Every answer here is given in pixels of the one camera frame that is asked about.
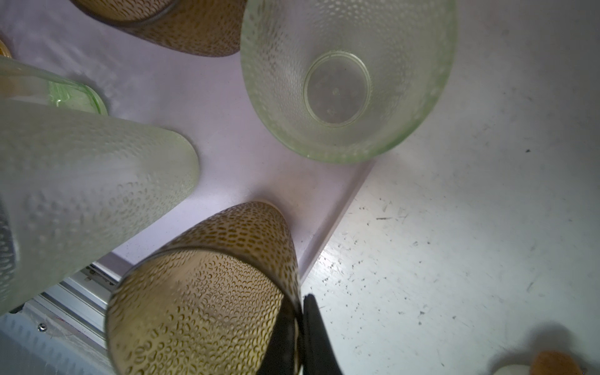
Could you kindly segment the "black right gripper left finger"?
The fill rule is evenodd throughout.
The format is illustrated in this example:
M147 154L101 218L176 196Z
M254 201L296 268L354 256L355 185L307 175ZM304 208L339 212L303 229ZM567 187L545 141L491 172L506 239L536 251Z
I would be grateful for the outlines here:
M281 301L267 351L257 374L298 374L298 339L300 329L294 305L288 299Z

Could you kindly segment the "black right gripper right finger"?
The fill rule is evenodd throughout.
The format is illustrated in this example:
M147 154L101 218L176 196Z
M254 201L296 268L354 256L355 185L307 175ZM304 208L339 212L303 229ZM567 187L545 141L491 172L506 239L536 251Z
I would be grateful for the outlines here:
M306 295L303 309L303 373L342 375L314 295Z

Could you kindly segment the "brown tall glass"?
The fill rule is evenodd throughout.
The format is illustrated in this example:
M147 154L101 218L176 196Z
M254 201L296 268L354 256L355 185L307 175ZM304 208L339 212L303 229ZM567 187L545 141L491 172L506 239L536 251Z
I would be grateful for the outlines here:
M121 278L106 311L109 358L119 374L257 374L283 299L301 337L286 219L268 202L232 206Z

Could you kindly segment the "lilac plastic tray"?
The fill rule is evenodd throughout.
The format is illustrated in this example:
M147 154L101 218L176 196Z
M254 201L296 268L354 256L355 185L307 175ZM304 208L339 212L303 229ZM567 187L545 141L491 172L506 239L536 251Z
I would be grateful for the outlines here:
M19 61L93 87L110 115L176 131L200 161L195 191L98 261L121 278L200 221L252 200L275 204L291 228L305 278L370 172L281 145L257 117L239 55L192 56L87 17L69 1L4 1L1 39Z

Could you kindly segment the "pale green frosted glass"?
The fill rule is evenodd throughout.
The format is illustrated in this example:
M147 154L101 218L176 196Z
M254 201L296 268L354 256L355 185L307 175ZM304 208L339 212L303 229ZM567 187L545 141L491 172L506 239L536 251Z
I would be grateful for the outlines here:
M1 102L1 311L23 305L159 220L198 184L180 134Z

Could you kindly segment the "pale green short glass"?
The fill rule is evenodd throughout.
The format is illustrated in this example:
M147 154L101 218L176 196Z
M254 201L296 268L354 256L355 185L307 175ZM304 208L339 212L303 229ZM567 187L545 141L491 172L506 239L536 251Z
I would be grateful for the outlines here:
M457 38L454 1L250 1L242 74L279 142L320 162L360 163L424 122Z

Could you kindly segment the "olive amber glass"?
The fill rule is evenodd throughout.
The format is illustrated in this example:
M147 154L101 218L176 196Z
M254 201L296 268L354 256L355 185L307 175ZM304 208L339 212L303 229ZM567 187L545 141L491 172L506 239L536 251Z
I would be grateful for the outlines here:
M101 23L181 53L231 56L240 50L246 1L78 0Z

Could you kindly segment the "small green glass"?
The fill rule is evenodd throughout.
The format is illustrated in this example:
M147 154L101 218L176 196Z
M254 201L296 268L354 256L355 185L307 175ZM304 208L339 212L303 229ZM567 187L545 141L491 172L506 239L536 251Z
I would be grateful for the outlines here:
M108 115L104 101L86 84L4 56L1 98Z

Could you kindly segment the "yellow glass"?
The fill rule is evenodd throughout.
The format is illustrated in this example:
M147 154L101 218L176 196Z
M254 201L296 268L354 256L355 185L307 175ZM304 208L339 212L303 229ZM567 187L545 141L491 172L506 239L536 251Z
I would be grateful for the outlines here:
M3 41L0 41L0 54L1 56L12 58L11 52L9 51L8 47L3 43Z

